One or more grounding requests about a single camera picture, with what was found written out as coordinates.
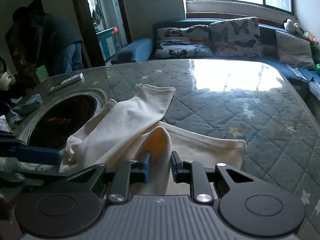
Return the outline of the cream white garment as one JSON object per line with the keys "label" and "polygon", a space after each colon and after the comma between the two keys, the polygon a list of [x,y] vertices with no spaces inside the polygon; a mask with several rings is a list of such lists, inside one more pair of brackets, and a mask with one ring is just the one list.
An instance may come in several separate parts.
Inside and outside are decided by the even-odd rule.
{"label": "cream white garment", "polygon": [[144,85],[126,101],[108,100],[104,107],[66,141],[60,172],[73,174],[94,164],[117,166],[151,153],[150,181],[133,186],[133,193],[147,195],[188,194],[189,186],[176,184],[170,171],[170,156],[214,167],[225,163],[242,166],[246,142],[218,139],[164,123],[174,96],[174,87]]}

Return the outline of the person in dark clothes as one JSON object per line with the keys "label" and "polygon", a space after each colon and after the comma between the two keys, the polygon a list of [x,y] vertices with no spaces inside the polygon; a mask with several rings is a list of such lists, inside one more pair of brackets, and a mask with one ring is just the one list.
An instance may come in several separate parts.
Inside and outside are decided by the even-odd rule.
{"label": "person in dark clothes", "polygon": [[83,68],[81,36],[63,19],[28,7],[19,7],[12,16],[14,47],[29,75],[45,66],[49,76]]}

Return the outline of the crumpled blue grey cloth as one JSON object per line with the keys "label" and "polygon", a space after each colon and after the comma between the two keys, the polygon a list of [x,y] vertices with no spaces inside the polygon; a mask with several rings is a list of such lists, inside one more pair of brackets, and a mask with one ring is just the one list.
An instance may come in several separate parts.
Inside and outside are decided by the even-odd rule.
{"label": "crumpled blue grey cloth", "polygon": [[6,116],[10,128],[15,128],[30,113],[38,109],[43,103],[40,94],[31,96],[26,103],[13,107]]}

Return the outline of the round black induction cooktop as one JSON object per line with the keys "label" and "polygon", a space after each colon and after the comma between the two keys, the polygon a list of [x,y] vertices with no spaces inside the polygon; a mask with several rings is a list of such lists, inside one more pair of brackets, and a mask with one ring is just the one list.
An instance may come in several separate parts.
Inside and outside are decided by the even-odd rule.
{"label": "round black induction cooktop", "polygon": [[19,123],[18,138],[27,145],[60,151],[69,136],[102,109],[107,95],[98,88],[77,89],[49,96]]}

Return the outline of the flat dark remote box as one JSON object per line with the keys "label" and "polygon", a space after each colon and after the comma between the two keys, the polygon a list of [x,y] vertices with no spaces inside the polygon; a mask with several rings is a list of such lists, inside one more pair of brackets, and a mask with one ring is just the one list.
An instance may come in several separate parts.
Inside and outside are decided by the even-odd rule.
{"label": "flat dark remote box", "polygon": [[69,77],[65,80],[63,80],[61,83],[57,84],[57,85],[54,85],[53,87],[50,88],[49,92],[52,93],[52,92],[55,92],[57,90],[60,90],[61,88],[64,88],[68,85],[71,85],[73,83],[76,83],[80,80],[82,80],[84,77],[83,73],[79,73],[79,74],[76,74],[72,77]]}

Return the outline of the left butterfly print pillow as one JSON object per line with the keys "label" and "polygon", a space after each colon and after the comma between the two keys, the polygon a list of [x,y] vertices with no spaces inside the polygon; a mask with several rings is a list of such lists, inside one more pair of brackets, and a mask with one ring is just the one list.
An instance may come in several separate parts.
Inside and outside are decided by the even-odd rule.
{"label": "left butterfly print pillow", "polygon": [[156,31],[156,59],[189,59],[212,57],[209,27],[158,28]]}

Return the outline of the butterfly print pillow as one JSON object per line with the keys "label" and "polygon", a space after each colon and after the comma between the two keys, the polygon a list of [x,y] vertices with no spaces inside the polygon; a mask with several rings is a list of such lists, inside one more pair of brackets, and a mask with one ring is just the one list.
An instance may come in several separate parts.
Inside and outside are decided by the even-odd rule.
{"label": "butterfly print pillow", "polygon": [[156,59],[189,59],[212,57],[209,27],[158,28],[156,31]]}
{"label": "butterfly print pillow", "polygon": [[209,25],[209,30],[217,56],[263,56],[259,21],[256,17],[213,22]]}

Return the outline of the blue sofa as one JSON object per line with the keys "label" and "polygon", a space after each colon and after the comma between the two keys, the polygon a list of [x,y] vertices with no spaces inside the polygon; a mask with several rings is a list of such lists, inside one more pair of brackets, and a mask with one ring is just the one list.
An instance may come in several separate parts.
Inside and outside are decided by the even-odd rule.
{"label": "blue sofa", "polygon": [[258,61],[279,70],[302,96],[319,98],[319,46],[309,38],[265,25],[256,17],[159,22],[153,36],[116,53],[112,64],[160,59]]}

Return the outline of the blue white cabinet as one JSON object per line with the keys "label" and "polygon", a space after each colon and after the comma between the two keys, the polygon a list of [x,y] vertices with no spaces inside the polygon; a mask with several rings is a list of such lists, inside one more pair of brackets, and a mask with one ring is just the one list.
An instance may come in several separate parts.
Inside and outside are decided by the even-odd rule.
{"label": "blue white cabinet", "polygon": [[104,61],[107,61],[121,50],[117,26],[98,32],[97,38]]}

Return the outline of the right butterfly print pillow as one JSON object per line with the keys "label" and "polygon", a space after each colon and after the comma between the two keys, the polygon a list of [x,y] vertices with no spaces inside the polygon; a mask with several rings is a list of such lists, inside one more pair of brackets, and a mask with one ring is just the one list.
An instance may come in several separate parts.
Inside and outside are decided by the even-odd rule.
{"label": "right butterfly print pillow", "polygon": [[256,17],[213,22],[209,25],[209,30],[217,56],[263,56],[259,21]]}

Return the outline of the plain grey cushion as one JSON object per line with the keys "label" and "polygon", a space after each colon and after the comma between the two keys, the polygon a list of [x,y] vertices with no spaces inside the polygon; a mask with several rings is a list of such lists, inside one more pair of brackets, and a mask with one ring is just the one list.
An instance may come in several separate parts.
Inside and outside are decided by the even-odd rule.
{"label": "plain grey cushion", "polygon": [[292,66],[313,68],[310,42],[302,38],[276,31],[277,54],[282,63]]}

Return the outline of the white plush toy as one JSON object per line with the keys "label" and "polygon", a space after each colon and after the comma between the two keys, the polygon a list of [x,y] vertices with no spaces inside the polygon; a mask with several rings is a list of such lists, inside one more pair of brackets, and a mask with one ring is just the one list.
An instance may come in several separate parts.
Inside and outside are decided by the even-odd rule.
{"label": "white plush toy", "polygon": [[286,31],[297,34],[297,35],[303,35],[304,31],[303,29],[299,26],[297,22],[293,22],[291,19],[287,18],[284,21],[284,28]]}

